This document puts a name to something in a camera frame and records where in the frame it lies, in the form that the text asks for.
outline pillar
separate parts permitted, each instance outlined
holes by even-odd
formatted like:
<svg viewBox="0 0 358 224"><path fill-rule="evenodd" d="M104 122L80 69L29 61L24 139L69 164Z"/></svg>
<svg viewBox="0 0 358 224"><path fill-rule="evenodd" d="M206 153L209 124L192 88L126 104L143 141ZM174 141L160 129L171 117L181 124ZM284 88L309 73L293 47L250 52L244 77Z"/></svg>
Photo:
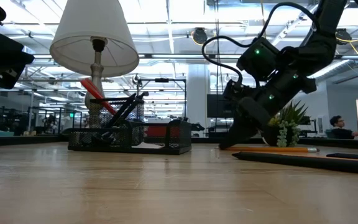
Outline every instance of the pillar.
<svg viewBox="0 0 358 224"><path fill-rule="evenodd" d="M199 123L207 128L208 119L206 117L206 95L209 93L210 72L208 65L189 65L187 73L187 107L186 115L190 123ZM201 138L205 138L202 131L198 133Z"/></svg>

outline table surface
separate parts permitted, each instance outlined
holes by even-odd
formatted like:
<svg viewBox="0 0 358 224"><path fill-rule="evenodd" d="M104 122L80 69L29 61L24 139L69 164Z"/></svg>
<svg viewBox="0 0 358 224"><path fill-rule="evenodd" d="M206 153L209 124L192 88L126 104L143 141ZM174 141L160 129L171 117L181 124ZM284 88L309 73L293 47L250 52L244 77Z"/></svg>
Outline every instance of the table surface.
<svg viewBox="0 0 358 224"><path fill-rule="evenodd" d="M240 161L215 147L180 156L0 147L0 223L358 223L358 174Z"/></svg>

